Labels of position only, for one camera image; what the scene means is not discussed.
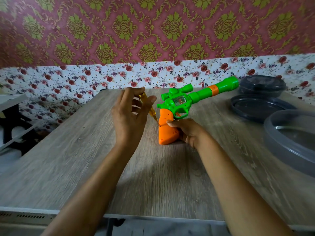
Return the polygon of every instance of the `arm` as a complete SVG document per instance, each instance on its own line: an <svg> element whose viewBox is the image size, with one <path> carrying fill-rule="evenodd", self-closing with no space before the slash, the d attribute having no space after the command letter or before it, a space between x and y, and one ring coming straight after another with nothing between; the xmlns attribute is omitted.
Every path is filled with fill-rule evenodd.
<svg viewBox="0 0 315 236"><path fill-rule="evenodd" d="M142 137L152 104L150 96L140 103L134 99L144 88L123 90L112 109L116 144L96 172L64 205L59 214L43 232L43 236L94 235L100 219L115 192L117 182Z"/></svg>
<svg viewBox="0 0 315 236"><path fill-rule="evenodd" d="M168 125L181 128L182 140L198 151L232 235L294 235L246 180L217 141L198 123L192 119L183 119L168 122Z"/></svg>

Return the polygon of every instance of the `wallpaper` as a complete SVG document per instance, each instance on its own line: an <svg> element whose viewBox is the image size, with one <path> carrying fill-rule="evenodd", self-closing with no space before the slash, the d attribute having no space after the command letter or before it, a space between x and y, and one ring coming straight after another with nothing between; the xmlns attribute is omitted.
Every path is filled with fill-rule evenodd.
<svg viewBox="0 0 315 236"><path fill-rule="evenodd" d="M0 67L312 53L314 0L0 0Z"/></svg>
<svg viewBox="0 0 315 236"><path fill-rule="evenodd" d="M239 79L247 75L269 75L283 79L288 93L307 103L315 103L315 54L104 66L11 67L0 69L0 87L7 93L25 93L29 100L20 104L21 113L31 119L40 119L41 127L50 131L102 89L142 86L180 88L186 84L207 87L232 75Z"/></svg>

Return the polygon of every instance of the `toy gun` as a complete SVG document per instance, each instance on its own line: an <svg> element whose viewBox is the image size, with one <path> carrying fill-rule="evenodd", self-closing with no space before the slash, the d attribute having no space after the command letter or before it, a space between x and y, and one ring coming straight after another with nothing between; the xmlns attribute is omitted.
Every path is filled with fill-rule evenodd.
<svg viewBox="0 0 315 236"><path fill-rule="evenodd" d="M167 145L179 138L179 130L167 125L166 121L182 119L188 116L189 109L193 103L200 100L215 96L219 93L234 90L238 87L238 78L235 76L228 77L222 82L208 86L197 92L192 92L192 85L187 84L180 89L171 88L168 93L161 95L164 103L157 104L160 109L159 119L159 143Z"/></svg>

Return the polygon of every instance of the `screwdriver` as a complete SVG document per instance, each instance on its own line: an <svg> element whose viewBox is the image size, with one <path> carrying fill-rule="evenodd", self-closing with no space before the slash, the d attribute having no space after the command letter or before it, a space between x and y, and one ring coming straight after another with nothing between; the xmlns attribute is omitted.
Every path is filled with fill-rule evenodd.
<svg viewBox="0 0 315 236"><path fill-rule="evenodd" d="M144 103L147 98L148 98L148 96L145 94L145 92L143 92L143 94L139 95L139 99L141 100L142 103ZM153 107L151 107L149 114L154 118L154 120L156 120L156 122L158 123L158 126L160 127L160 124L157 120L156 112L155 112Z"/></svg>

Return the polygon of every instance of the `gray tabletop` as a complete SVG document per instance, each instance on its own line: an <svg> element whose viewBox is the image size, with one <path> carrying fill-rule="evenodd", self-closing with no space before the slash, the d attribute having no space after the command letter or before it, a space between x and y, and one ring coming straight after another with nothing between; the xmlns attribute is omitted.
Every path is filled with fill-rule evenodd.
<svg viewBox="0 0 315 236"><path fill-rule="evenodd" d="M167 91L146 92L161 103L161 94ZM110 109L119 92L101 91L4 172L0 176L0 210L57 213L115 143ZM204 99L191 107L189 116L214 136L287 224L315 227L315 179L282 163L265 148L261 124L243 120L229 110L229 99L236 94L232 91ZM300 109L315 110L289 94L281 98ZM158 126L150 116L106 216L224 220L197 152L181 142L159 145Z"/></svg>

